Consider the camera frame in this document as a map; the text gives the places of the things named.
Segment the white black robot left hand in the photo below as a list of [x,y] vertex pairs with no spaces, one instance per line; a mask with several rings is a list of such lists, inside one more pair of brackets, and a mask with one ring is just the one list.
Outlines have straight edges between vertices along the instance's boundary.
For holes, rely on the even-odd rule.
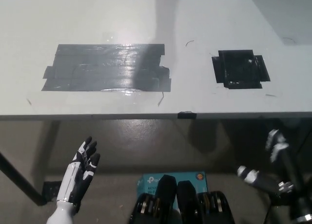
[[76,206],[81,204],[93,176],[96,172],[100,154],[97,142],[88,137],[76,151],[62,179],[57,201],[69,202]]

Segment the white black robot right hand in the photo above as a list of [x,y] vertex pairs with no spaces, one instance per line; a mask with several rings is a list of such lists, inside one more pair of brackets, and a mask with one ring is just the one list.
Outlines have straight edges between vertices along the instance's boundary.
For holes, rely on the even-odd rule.
[[245,166],[237,168],[237,176],[268,194],[273,205],[290,206],[295,215],[311,213],[310,189],[304,182],[296,155],[282,131],[273,129],[269,132],[265,150],[270,153],[270,163],[277,178]]

